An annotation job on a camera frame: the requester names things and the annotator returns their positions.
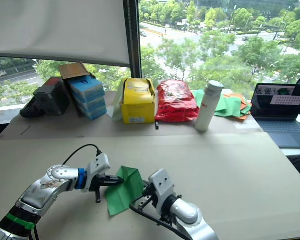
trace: blue box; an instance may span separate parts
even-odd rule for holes
[[[94,76],[78,76],[68,81],[72,93],[83,103],[91,102],[105,95],[104,86]]]
[[[82,107],[79,106],[79,109],[82,111],[82,113],[87,116],[90,120],[94,120],[98,117],[101,117],[102,115],[107,113],[106,106],[99,107],[95,111],[85,111]]]
[[[77,105],[83,108],[86,112],[94,112],[96,109],[106,106],[106,101],[103,96],[90,102],[82,102],[77,96],[74,96],[74,99],[76,100]]]

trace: white blind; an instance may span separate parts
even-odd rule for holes
[[[123,0],[0,0],[0,55],[127,67]]]

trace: white bottle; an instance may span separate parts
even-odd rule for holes
[[[204,97],[202,99],[200,111],[194,127],[198,131],[208,130],[212,117],[215,114],[223,84],[218,81],[209,81],[208,86],[204,89]]]

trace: red bag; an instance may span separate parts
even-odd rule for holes
[[[159,104],[155,120],[176,123],[191,121],[198,116],[199,107],[184,81],[162,81],[157,89]]]

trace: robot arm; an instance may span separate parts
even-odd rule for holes
[[[176,196],[174,184],[166,170],[160,169],[155,172],[149,177],[146,185],[142,194],[145,201],[141,201],[138,208],[135,208],[135,203],[142,197],[134,200],[130,204],[133,211],[173,231],[185,240],[218,240],[216,233],[205,222],[201,210],[196,205],[182,200],[181,195]],[[150,202],[161,216],[160,219],[143,212]]]
[[[81,189],[95,192],[101,202],[100,186],[115,186],[123,182],[117,176],[105,175],[110,168],[108,157],[101,153],[86,169],[55,165],[45,176],[34,182],[17,200],[0,222],[0,240],[27,240],[41,217],[57,200],[59,194]]]

